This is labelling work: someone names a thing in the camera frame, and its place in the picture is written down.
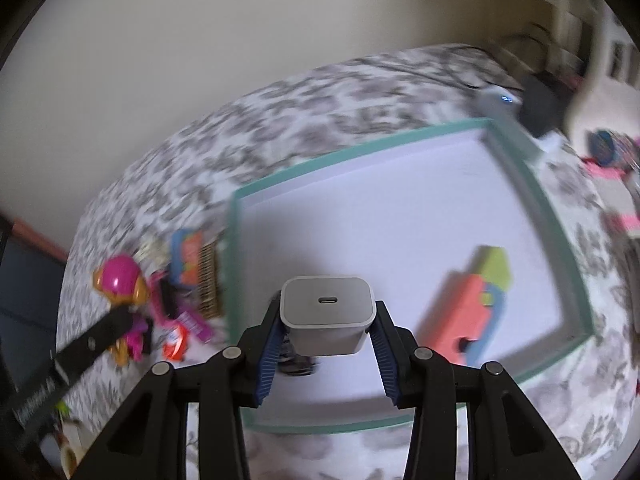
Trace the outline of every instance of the gray floral pattern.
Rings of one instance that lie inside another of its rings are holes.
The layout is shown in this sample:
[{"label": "gray floral pattern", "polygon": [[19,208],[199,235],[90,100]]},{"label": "gray floral pattern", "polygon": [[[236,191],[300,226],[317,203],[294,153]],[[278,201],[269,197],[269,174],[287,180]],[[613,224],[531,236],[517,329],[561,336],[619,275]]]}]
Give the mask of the gray floral pattern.
[{"label": "gray floral pattern", "polygon": [[[399,130],[474,115],[473,92],[489,75],[512,86],[478,51],[449,54],[431,46],[380,54],[311,70],[276,82],[191,123],[127,168],[87,206],[72,245],[60,298],[58,347],[107,309],[91,273],[143,234],[167,238],[180,227],[203,226],[213,238],[225,227],[231,194],[243,184],[324,153]],[[457,79],[445,70],[450,66]],[[561,151],[538,170],[571,241],[596,321],[596,336],[561,363],[524,383],[584,478],[620,444],[635,396],[636,343],[629,328],[627,288],[601,220],[602,203],[575,153]],[[98,433],[158,354],[119,370],[103,356],[66,396],[74,415]],[[225,325],[210,347],[188,351],[184,364],[222,347]],[[553,409],[546,405],[556,404]],[[190,406],[188,476],[197,478],[197,405]],[[458,411],[457,478],[466,478],[466,416]],[[253,478],[401,478],[410,426],[331,436],[246,432]]]}]

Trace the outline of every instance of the white tray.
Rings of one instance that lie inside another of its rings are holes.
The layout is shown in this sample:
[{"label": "white tray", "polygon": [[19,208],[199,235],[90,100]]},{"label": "white tray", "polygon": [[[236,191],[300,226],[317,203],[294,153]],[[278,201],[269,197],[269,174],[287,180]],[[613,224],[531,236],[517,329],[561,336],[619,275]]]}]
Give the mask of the white tray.
[{"label": "white tray", "polygon": [[[470,120],[395,134],[325,155],[239,189],[225,257],[232,338],[258,324],[293,276],[369,282],[395,324],[416,333],[480,246],[507,251],[513,285],[481,362],[523,380],[591,333],[591,310],[550,204],[505,133]],[[370,340],[316,373],[276,373],[245,424],[273,432],[351,431],[412,413],[385,397]]]}]

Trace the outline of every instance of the wooden trim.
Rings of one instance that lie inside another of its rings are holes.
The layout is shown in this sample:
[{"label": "wooden trim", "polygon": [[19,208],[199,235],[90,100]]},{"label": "wooden trim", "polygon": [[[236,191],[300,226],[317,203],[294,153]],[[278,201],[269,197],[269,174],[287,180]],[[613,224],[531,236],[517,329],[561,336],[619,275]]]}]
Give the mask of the wooden trim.
[{"label": "wooden trim", "polygon": [[29,245],[32,245],[33,247],[41,250],[43,253],[48,254],[49,256],[55,258],[63,264],[66,264],[66,260],[68,259],[69,254],[63,248],[61,248],[59,245],[56,245],[48,238],[45,238],[43,235],[29,227],[19,218],[15,219],[12,234],[15,237],[27,242]]}]

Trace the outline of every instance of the cable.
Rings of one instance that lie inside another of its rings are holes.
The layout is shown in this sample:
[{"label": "cable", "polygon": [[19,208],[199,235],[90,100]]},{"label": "cable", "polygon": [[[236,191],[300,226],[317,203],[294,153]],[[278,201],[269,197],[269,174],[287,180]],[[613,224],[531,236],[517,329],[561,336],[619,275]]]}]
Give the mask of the cable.
[{"label": "cable", "polygon": [[[539,29],[540,31],[542,31],[546,36],[547,42],[545,43],[545,42],[539,40],[538,38],[533,37],[531,34],[527,34],[526,32],[520,32],[520,33],[517,33],[517,34],[509,34],[508,36],[503,36],[502,38],[500,38],[500,40],[498,40],[497,43],[498,44],[502,43],[505,46],[507,46],[508,44],[510,44],[513,41],[519,42],[520,45],[522,45],[525,41],[532,41],[533,43],[539,45],[540,48],[541,48],[541,54],[542,54],[541,62],[542,62],[543,69],[544,69],[544,67],[546,67],[547,61],[548,61],[549,47],[553,44],[553,40],[551,38],[551,33],[549,32],[549,30],[547,28],[543,27],[539,23],[528,22],[527,23],[527,27],[533,27],[533,28],[536,28],[536,29]],[[500,46],[500,47],[503,50],[505,50],[506,52],[508,52],[509,54],[511,54],[515,59],[519,60],[520,61],[520,65],[522,65],[523,62],[520,60],[520,57],[517,55],[518,50],[519,50],[517,48],[517,46],[514,48],[513,51],[506,49],[505,46]],[[407,74],[419,76],[419,77],[428,79],[430,81],[436,82],[436,83],[444,85],[444,86],[457,86],[460,89],[481,90],[483,88],[486,88],[487,86],[497,85],[497,86],[501,86],[502,88],[504,88],[506,90],[510,90],[510,91],[514,91],[514,92],[522,92],[523,91],[523,89],[521,87],[503,85],[503,84],[500,84],[500,82],[497,82],[495,80],[491,80],[490,78],[488,78],[488,76],[490,76],[490,72],[488,70],[485,70],[482,66],[480,66],[478,64],[474,64],[474,60],[473,59],[470,59],[470,58],[466,58],[465,59],[464,56],[462,54],[460,54],[460,56],[463,57],[464,61],[473,64],[473,68],[476,70],[476,72],[478,72],[478,71],[484,72],[484,77],[482,76],[482,74],[476,74],[476,75],[485,84],[482,85],[482,86],[478,86],[478,85],[473,85],[473,84],[470,84],[470,83],[467,83],[467,82],[463,81],[462,78],[458,75],[458,72],[452,67],[452,58],[462,50],[466,50],[466,51],[473,50],[473,51],[476,51],[476,52],[481,52],[486,57],[485,60],[493,61],[497,66],[499,66],[502,70],[504,70],[504,72],[506,72],[507,76],[509,76],[509,74],[512,72],[509,69],[509,67],[504,66],[503,63],[501,63],[494,56],[494,54],[489,52],[487,49],[481,48],[479,46],[471,46],[471,45],[457,45],[457,46],[453,46],[453,47],[450,47],[450,48],[447,49],[446,54],[444,55],[444,61],[442,63],[442,68],[444,69],[444,72],[446,72],[446,74],[449,76],[449,78],[451,80],[446,80],[444,78],[439,78],[439,77],[433,76],[431,74],[420,72],[419,70],[413,70],[413,69],[408,68],[406,66],[399,66],[399,65],[389,64],[389,63],[385,63],[385,62],[375,62],[375,61],[367,59],[365,57],[361,57],[361,58],[355,59],[355,61],[359,61],[361,63],[368,64],[369,66],[374,66],[374,67],[382,68],[382,69],[385,69],[385,70],[393,70],[394,72],[404,72],[404,73],[407,73]]]}]

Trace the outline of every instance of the dark floor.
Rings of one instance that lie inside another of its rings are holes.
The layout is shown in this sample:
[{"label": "dark floor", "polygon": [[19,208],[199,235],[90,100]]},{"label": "dark floor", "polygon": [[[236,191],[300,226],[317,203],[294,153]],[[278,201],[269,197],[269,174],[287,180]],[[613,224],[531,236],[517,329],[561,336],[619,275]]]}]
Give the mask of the dark floor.
[{"label": "dark floor", "polygon": [[0,351],[16,386],[56,348],[65,267],[8,239],[0,261]]}]

